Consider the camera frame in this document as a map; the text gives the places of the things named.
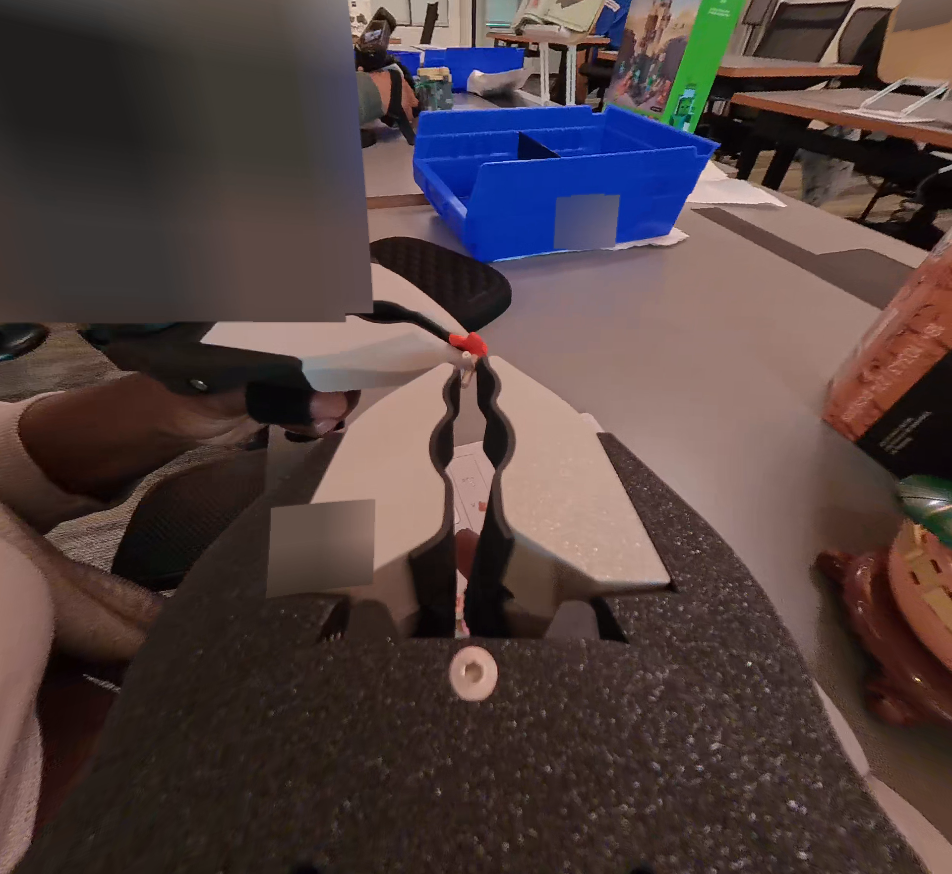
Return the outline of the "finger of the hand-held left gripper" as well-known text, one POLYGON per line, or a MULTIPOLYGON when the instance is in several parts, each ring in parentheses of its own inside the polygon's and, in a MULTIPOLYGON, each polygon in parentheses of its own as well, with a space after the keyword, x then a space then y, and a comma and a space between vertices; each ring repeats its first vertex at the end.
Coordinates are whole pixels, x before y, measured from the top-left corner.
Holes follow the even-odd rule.
POLYGON ((440 365, 465 369, 468 354, 456 349, 364 349, 301 360, 304 379, 318 392, 399 387, 440 365))
POLYGON ((445 309, 416 302, 410 319, 342 321, 221 321, 202 344, 298 358, 304 365, 438 365, 457 350, 441 337, 458 321, 445 309))

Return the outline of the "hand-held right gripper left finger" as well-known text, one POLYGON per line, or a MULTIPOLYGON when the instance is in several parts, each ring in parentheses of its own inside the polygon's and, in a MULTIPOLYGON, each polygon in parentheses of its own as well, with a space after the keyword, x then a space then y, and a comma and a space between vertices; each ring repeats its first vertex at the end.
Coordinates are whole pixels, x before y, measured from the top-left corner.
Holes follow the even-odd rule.
POLYGON ((457 571, 452 494, 457 369, 436 368, 374 404, 341 439, 312 504, 346 530, 321 592, 375 601, 402 635, 451 638, 457 571))

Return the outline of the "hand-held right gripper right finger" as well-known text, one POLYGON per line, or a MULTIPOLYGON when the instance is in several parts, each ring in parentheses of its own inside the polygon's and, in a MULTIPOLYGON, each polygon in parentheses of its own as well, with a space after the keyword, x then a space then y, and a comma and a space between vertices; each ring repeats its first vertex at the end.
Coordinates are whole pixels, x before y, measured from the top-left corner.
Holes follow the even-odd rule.
POLYGON ((536 638, 569 604, 672 580, 600 433, 498 356, 476 368, 494 473, 464 601, 477 638, 536 638))

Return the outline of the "person's left forearm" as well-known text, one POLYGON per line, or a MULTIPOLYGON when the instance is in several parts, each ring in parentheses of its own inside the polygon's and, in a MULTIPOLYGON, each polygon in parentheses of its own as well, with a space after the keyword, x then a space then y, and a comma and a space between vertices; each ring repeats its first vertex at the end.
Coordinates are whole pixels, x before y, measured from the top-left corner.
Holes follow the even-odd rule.
POLYGON ((35 463, 20 436, 24 413, 35 404, 58 396, 41 393, 1 404, 1 503, 33 530, 46 533, 69 518, 78 499, 54 484, 35 463))

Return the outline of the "person's left hand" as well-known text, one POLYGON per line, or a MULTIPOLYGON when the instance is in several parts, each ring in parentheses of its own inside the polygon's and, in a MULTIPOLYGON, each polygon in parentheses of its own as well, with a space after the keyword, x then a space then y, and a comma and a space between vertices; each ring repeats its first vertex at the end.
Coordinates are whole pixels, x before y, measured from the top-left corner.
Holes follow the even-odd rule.
POLYGON ((243 391, 182 396, 133 373, 40 398, 21 412, 18 436, 56 487, 105 500, 184 453, 260 428, 243 391))

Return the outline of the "white instruction booklet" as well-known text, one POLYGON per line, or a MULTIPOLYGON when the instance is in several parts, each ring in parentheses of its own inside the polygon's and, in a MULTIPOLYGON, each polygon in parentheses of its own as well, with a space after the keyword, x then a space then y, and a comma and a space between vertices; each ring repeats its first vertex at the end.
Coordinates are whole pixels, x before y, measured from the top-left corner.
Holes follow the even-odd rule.
POLYGON ((453 495, 455 530, 470 530, 480 535, 495 474, 482 441, 456 447, 446 474, 453 495))

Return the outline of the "black mesh chair seat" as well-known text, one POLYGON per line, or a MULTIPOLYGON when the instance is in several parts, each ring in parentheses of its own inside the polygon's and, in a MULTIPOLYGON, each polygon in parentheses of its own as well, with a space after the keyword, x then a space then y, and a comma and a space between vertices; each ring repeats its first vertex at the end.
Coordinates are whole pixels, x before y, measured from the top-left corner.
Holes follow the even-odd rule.
POLYGON ((176 589, 197 560, 264 492, 264 448, 239 450, 161 479, 140 499, 111 565, 152 592, 176 589))

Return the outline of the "blue plastic bin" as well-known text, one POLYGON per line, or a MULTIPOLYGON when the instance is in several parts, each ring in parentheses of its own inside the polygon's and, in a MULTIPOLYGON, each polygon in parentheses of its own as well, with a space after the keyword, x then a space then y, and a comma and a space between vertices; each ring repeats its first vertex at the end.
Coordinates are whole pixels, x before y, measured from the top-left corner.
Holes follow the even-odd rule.
POLYGON ((448 47, 389 49, 389 54, 415 76, 421 68, 446 67, 454 93, 465 92, 473 71, 497 74, 521 69, 525 50, 521 47, 448 47))
POLYGON ((428 111, 413 173, 483 262, 624 249, 667 236, 714 142, 608 106, 428 111))

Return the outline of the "toy brick orchid pot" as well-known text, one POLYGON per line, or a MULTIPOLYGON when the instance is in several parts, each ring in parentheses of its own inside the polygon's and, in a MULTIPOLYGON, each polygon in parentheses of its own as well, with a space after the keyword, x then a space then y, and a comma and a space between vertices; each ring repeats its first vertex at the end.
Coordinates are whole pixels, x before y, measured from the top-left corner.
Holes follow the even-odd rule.
POLYGON ((951 728, 951 484, 897 483, 903 519, 885 549, 827 550, 815 568, 832 582, 869 668, 866 706, 889 725, 951 728))

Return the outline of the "white paper sheet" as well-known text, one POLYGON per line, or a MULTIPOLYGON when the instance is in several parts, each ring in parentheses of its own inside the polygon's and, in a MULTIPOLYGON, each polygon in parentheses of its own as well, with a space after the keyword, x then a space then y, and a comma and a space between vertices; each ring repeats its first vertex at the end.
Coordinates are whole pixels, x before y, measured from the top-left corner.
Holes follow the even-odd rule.
POLYGON ((786 206, 769 190, 732 178, 710 161, 700 166, 692 157, 651 164, 638 198, 638 233, 629 244, 633 248, 666 248, 685 241, 688 234, 676 221, 686 206, 700 211, 786 206))

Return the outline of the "brown toy set box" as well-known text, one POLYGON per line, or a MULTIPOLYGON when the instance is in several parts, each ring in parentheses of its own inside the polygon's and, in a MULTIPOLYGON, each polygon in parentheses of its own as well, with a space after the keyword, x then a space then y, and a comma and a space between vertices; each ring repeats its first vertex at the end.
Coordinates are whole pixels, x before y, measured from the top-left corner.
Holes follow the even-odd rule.
POLYGON ((950 479, 950 233, 834 375, 823 419, 896 478, 950 479))

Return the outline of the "person's pale hoodie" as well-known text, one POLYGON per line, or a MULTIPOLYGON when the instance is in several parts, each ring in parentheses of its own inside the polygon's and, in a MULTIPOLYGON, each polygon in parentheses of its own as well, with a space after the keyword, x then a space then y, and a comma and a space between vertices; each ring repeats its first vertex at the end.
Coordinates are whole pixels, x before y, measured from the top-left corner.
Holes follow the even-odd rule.
POLYGON ((2 508, 1 871, 11 872, 33 837, 43 776, 37 697, 54 641, 50 586, 35 562, 37 539, 2 508))

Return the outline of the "white leg table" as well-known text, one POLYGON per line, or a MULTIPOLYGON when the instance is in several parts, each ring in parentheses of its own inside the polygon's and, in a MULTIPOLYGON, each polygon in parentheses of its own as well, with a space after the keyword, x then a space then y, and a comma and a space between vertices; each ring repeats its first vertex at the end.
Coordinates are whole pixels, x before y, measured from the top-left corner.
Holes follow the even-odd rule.
POLYGON ((525 27, 521 33, 488 31, 486 39, 494 47, 520 47, 536 52, 539 92, 524 89, 525 99, 538 106, 556 106, 552 96, 552 76, 562 81, 562 104, 582 105, 588 97, 588 80, 581 68, 592 53, 608 49, 610 39, 597 34, 565 32, 552 25, 525 27))

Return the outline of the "green toy set box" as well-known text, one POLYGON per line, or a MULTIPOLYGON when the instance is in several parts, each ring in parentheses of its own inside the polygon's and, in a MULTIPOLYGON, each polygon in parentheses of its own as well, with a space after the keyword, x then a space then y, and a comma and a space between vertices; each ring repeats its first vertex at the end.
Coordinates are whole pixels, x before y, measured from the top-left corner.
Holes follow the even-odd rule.
POLYGON ((631 0, 604 106, 693 133, 748 0, 631 0))

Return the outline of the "wooden top table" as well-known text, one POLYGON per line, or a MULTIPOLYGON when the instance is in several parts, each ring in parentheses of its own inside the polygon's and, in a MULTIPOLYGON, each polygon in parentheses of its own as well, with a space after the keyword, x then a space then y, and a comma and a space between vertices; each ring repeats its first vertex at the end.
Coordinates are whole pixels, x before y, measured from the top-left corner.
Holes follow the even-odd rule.
POLYGON ((888 88, 746 92, 734 95, 732 105, 756 114, 738 179, 747 180, 769 149, 762 184, 770 190, 779 190, 799 153, 847 162, 855 173, 879 180, 875 201, 892 195, 918 204, 906 223, 878 229, 921 249, 938 237, 936 217, 950 212, 951 113, 937 90, 920 98, 888 88))
POLYGON ((798 91, 827 82, 852 80, 862 68, 853 63, 820 63, 727 55, 721 61, 696 132, 718 140, 716 127, 728 112, 734 94, 758 91, 798 91))

